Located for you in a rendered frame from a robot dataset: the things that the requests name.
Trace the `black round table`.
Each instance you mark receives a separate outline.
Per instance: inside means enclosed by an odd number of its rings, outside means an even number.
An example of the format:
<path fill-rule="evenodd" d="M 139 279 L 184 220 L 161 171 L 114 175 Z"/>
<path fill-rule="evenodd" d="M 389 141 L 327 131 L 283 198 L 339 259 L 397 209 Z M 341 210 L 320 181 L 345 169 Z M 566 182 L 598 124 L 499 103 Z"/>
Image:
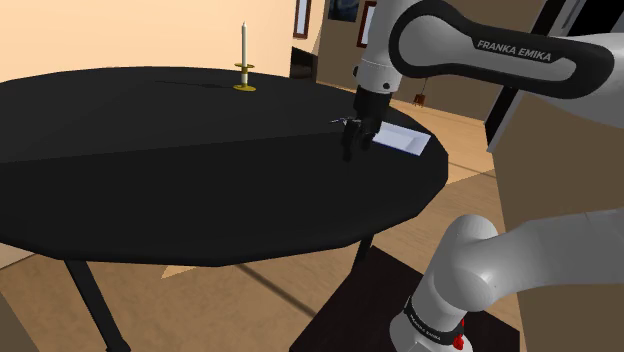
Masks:
<path fill-rule="evenodd" d="M 93 262 L 219 267 L 364 244 L 445 186 L 427 135 L 343 158 L 333 87 L 186 67 L 0 83 L 0 243 L 62 260 L 105 342 L 130 352 Z"/>

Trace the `dark robot stand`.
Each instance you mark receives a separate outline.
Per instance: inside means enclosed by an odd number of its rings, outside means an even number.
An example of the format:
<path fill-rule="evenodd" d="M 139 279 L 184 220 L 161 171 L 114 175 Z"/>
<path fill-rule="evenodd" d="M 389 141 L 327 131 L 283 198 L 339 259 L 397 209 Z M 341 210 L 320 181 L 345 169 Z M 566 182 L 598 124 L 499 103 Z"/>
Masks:
<path fill-rule="evenodd" d="M 395 352 L 389 325 L 422 274 L 373 246 L 289 352 Z"/>

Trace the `dark wall picture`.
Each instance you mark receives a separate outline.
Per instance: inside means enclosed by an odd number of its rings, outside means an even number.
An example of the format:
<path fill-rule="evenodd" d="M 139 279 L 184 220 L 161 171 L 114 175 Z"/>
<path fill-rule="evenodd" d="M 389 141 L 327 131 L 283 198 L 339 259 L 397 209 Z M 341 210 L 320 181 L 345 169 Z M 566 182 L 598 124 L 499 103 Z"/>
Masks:
<path fill-rule="evenodd" d="M 328 19 L 355 22 L 360 0 L 329 0 Z"/>

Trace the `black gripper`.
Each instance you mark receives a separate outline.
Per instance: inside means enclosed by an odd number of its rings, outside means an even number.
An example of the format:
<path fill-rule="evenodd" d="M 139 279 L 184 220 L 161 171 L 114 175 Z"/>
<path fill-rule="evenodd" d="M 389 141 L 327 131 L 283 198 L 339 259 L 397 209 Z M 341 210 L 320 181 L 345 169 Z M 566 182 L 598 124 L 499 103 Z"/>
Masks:
<path fill-rule="evenodd" d="M 342 159 L 349 162 L 352 158 L 352 146 L 360 129 L 360 148 L 369 150 L 374 137 L 380 130 L 382 121 L 389 107 L 391 93 L 376 93 L 358 86 L 355 93 L 353 108 L 355 119 L 346 119 L 341 137 L 343 150 Z"/>

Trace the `white rectangular tray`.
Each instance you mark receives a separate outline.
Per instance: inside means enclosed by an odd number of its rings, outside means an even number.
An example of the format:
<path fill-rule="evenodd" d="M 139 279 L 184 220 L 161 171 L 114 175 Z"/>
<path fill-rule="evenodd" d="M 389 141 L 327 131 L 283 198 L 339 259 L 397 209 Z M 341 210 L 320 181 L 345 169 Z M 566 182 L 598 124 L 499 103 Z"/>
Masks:
<path fill-rule="evenodd" d="M 430 134 L 382 122 L 380 130 L 373 138 L 373 142 L 420 156 L 430 138 Z"/>

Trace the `wall picture with brown frame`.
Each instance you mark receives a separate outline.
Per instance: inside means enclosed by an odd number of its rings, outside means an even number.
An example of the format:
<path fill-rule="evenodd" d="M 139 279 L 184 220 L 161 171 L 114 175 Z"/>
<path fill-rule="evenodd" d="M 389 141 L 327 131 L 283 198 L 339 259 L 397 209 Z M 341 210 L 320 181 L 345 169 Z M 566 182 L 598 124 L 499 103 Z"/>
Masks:
<path fill-rule="evenodd" d="M 293 37 L 306 39 L 308 37 L 310 11 L 312 0 L 296 0 Z"/>

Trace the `tan cabinet with black edge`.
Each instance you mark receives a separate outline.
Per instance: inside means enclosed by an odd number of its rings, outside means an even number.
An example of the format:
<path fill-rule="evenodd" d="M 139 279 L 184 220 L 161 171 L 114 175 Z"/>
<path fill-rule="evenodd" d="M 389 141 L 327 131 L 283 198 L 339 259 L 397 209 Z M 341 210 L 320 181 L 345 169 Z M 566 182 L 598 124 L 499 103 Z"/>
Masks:
<path fill-rule="evenodd" d="M 514 99 L 492 153 L 504 223 L 624 206 L 624 130 L 533 95 Z M 527 352 L 624 352 L 624 284 L 517 295 Z"/>

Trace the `white candle in gold holder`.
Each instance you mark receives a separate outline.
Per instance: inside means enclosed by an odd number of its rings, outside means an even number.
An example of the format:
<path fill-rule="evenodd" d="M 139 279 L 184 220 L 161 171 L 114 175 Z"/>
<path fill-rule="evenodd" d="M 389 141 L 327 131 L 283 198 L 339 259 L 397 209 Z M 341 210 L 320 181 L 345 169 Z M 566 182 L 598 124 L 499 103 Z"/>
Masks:
<path fill-rule="evenodd" d="M 246 22 L 243 22 L 241 26 L 241 62 L 235 64 L 235 66 L 240 69 L 240 82 L 234 85 L 233 88 L 238 91 L 253 92 L 256 88 L 248 83 L 248 71 L 253 68 L 253 65 L 250 65 L 247 60 L 247 43 L 247 24 Z"/>

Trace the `wall picture with red frame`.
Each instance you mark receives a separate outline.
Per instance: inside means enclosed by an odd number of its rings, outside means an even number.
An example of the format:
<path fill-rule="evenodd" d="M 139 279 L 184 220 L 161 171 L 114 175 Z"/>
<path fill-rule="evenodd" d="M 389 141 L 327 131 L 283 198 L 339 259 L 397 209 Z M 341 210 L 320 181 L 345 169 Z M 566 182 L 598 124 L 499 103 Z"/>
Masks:
<path fill-rule="evenodd" d="M 356 43 L 356 46 L 359 48 L 366 48 L 368 45 L 368 33 L 371 27 L 372 17 L 374 15 L 376 5 L 377 2 L 374 0 L 366 0 L 364 3 L 364 9 L 362 12 L 362 18 Z"/>

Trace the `black fireplace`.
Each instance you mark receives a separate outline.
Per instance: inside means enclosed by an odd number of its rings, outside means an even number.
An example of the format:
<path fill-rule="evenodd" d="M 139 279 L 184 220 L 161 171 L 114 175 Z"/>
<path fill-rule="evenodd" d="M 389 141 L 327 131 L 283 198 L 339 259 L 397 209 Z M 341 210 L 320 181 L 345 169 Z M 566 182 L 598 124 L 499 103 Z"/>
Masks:
<path fill-rule="evenodd" d="M 312 53 L 293 47 L 291 50 L 290 73 L 291 79 L 306 79 L 315 81 L 317 77 L 318 57 Z"/>

